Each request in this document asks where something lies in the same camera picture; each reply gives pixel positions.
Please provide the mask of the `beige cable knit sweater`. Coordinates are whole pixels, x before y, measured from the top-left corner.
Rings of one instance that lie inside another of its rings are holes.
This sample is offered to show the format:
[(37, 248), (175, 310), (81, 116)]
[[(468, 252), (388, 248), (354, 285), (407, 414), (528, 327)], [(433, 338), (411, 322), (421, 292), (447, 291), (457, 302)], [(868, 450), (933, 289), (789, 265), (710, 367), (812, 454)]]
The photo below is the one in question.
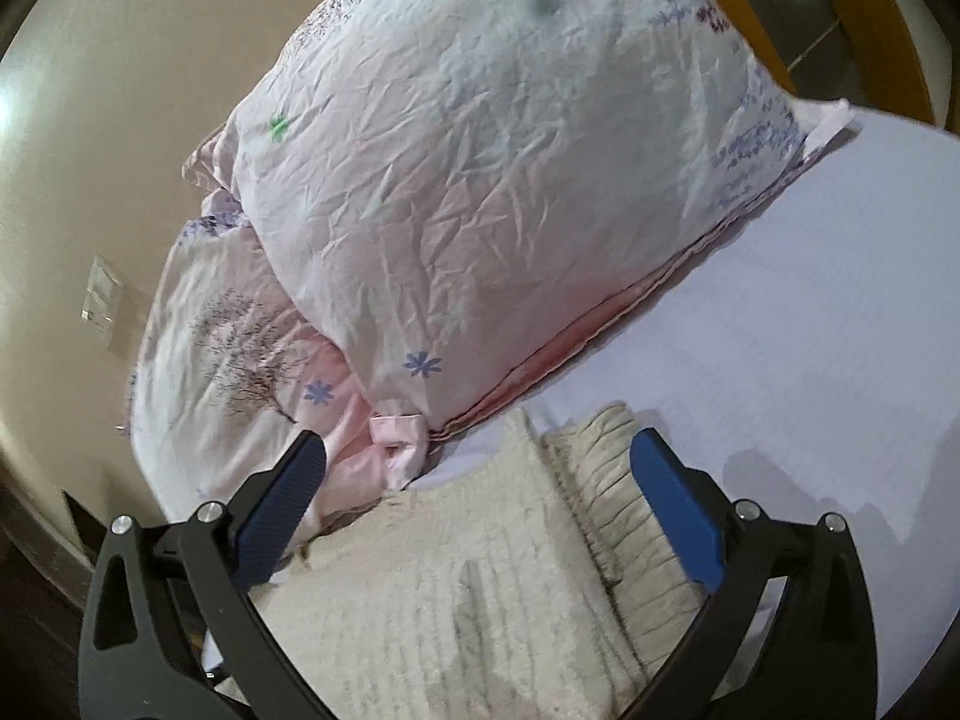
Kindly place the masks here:
[(387, 497), (256, 593), (268, 629), (342, 718), (612, 718), (692, 622), (683, 573), (628, 468), (613, 403)]

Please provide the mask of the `left pink floral pillow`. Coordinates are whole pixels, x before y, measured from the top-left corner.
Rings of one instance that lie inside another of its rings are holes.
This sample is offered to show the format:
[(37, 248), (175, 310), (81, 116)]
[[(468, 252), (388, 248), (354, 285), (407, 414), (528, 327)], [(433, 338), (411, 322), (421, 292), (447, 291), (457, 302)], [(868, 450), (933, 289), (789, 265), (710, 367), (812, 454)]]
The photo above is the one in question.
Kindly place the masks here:
[(215, 190), (172, 244), (133, 372), (128, 432), (161, 511), (184, 520), (268, 470), (301, 431), (327, 472), (306, 543), (423, 472), (420, 416), (381, 416), (331, 340), (281, 289), (252, 224)]

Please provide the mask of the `pink floral pillow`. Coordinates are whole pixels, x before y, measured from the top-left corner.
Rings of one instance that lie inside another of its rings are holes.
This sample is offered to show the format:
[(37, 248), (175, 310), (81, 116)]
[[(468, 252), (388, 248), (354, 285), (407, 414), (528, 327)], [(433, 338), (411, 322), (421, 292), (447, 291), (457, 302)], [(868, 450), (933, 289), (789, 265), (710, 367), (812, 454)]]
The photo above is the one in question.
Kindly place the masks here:
[(184, 174), (383, 415), (435, 436), (576, 355), (851, 120), (715, 0), (324, 0)]
[(268, 470), (301, 431), (327, 472), (306, 543), (423, 472), (420, 416), (381, 416), (331, 340), (281, 289), (252, 224), (215, 190), (172, 244), (133, 372), (128, 432), (161, 511), (184, 520)]

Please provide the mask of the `lavender bed sheet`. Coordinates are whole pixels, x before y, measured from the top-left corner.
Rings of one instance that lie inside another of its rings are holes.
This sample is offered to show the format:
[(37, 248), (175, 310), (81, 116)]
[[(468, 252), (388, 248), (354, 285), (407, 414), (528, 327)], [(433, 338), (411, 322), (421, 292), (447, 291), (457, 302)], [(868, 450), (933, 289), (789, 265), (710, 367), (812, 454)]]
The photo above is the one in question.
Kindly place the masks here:
[(820, 163), (523, 398), (539, 429), (621, 401), (778, 518), (843, 515), (878, 708), (958, 611), (958, 140), (863, 110)]

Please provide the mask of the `right pink floral pillow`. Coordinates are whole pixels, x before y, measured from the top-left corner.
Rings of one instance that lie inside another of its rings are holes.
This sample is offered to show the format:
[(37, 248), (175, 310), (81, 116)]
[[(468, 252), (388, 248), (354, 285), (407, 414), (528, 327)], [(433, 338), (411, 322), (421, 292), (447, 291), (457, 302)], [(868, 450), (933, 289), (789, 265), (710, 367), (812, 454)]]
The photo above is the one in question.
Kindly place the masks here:
[(324, 0), (184, 174), (383, 415), (435, 436), (576, 355), (851, 120), (715, 0)]

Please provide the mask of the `white wall switch plate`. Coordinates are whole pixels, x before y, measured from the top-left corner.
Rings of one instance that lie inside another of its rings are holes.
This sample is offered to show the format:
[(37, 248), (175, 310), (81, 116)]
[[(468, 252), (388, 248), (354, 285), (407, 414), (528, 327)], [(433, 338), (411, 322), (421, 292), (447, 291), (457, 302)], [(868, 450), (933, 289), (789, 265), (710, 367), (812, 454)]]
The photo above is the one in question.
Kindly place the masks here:
[(124, 294), (122, 278), (117, 275), (107, 260), (104, 260), (101, 255), (96, 255), (89, 267), (80, 317), (86, 327), (93, 330), (104, 348), (109, 348), (116, 332), (122, 294)]

